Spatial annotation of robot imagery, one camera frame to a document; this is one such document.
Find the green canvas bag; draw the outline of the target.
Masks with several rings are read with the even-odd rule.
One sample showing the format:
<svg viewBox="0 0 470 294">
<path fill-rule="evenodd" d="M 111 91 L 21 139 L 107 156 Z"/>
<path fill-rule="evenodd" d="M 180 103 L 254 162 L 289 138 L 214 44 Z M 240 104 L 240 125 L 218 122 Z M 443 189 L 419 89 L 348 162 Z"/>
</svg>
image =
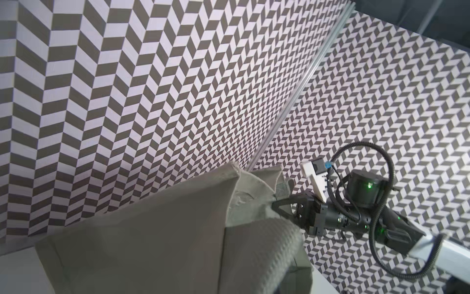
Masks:
<svg viewBox="0 0 470 294">
<path fill-rule="evenodd" d="M 35 250 L 58 294 L 307 294 L 300 228 L 271 207 L 289 193 L 281 167 L 229 163 Z"/>
</svg>

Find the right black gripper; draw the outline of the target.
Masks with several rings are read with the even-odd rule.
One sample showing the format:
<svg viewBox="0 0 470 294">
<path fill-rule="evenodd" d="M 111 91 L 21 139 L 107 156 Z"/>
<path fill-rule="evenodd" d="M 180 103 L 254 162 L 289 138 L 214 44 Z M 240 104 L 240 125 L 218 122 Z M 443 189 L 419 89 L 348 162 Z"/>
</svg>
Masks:
<svg viewBox="0 0 470 294">
<path fill-rule="evenodd" d="M 313 236 L 325 236 L 327 230 L 340 230 L 348 223 L 348 219 L 329 199 L 323 203 L 310 192 L 277 200 L 272 203 L 271 209 Z"/>
</svg>

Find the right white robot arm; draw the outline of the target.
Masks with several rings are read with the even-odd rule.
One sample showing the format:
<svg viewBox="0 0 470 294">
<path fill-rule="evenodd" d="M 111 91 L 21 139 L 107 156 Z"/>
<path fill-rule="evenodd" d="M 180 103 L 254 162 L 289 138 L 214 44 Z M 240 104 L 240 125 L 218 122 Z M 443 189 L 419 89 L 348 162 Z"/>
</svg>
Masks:
<svg viewBox="0 0 470 294">
<path fill-rule="evenodd" d="M 331 176 L 337 171 L 334 162 L 342 153 L 355 147 L 367 147 L 382 155 L 388 177 L 365 170 L 353 170 L 340 178 L 336 189 Z M 395 190 L 395 167 L 392 158 L 378 145 L 352 142 L 341 147 L 325 162 L 322 158 L 302 166 L 313 191 L 294 194 L 272 204 L 280 216 L 305 230 L 308 235 L 324 236 L 327 230 L 351 232 L 357 238 L 368 235 L 370 251 L 376 263 L 399 279 L 416 280 L 437 267 L 456 280 L 470 282 L 470 250 L 461 242 L 430 230 L 388 208 L 386 203 Z M 402 273 L 388 267 L 378 255 L 376 244 L 401 255 L 422 259 L 425 265 L 414 273 Z"/>
</svg>

